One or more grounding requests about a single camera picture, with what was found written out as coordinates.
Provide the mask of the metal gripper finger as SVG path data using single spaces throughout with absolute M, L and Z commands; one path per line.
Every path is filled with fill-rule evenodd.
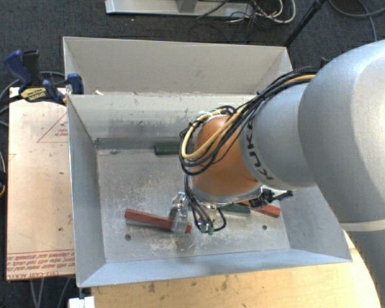
M 177 192 L 177 194 L 172 198 L 171 208 L 172 209 L 183 209 L 188 207 L 189 201 L 186 194 L 183 191 Z
M 172 221 L 171 231 L 175 237 L 183 237 L 188 226 L 188 210 L 172 207 L 169 213 Z

